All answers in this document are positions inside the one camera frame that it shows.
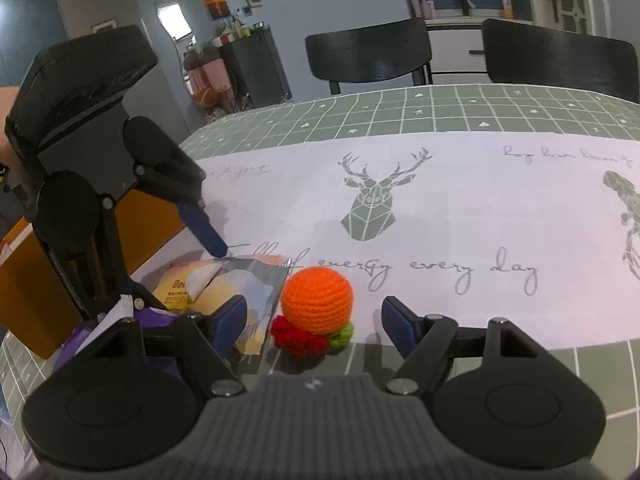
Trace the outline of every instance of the metal screw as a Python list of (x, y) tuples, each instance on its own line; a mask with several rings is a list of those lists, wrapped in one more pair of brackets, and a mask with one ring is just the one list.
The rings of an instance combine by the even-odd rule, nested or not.
[(386, 389), (396, 395), (411, 395), (417, 392), (420, 386), (412, 379), (397, 378), (391, 379), (386, 384)]
[(211, 385), (211, 393), (216, 397), (233, 397), (244, 392), (240, 381), (220, 379)]

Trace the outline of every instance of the crochet toy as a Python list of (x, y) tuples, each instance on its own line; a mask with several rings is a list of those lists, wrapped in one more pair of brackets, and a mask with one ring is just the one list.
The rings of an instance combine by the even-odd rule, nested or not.
[(271, 323), (275, 346), (303, 359), (338, 351), (349, 343), (353, 291), (347, 279), (327, 267), (291, 276), (280, 296), (282, 316)]

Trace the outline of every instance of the chair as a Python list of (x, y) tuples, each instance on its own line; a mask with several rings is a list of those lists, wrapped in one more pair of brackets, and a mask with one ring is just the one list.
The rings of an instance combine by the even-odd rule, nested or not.
[(340, 82), (386, 81), (409, 72), (414, 85), (426, 84), (431, 43), (421, 18), (314, 34), (305, 44), (311, 72), (329, 82), (332, 95), (340, 93)]
[(482, 38), (494, 83), (577, 88), (640, 101), (638, 58), (626, 41), (507, 20), (485, 20)]

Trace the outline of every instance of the orange yarn ball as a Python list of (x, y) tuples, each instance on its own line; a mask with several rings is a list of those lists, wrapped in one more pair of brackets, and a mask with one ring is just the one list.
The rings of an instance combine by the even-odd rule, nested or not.
[(327, 267), (308, 267), (291, 276), (280, 297), (284, 317), (315, 335), (341, 330), (351, 317), (353, 291), (348, 280)]

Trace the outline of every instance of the blue gripper pad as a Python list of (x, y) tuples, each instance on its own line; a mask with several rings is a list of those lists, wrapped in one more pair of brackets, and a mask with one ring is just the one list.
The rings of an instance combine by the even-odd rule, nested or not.
[(382, 327), (403, 359), (414, 351), (420, 341), (418, 327), (421, 323), (422, 318), (395, 296), (387, 296), (382, 302)]
[(209, 341), (220, 357), (225, 358), (246, 326), (246, 300), (234, 296), (211, 315), (215, 329)]
[(209, 217), (197, 204), (178, 202), (178, 215), (211, 256), (224, 258), (228, 247), (211, 226)]

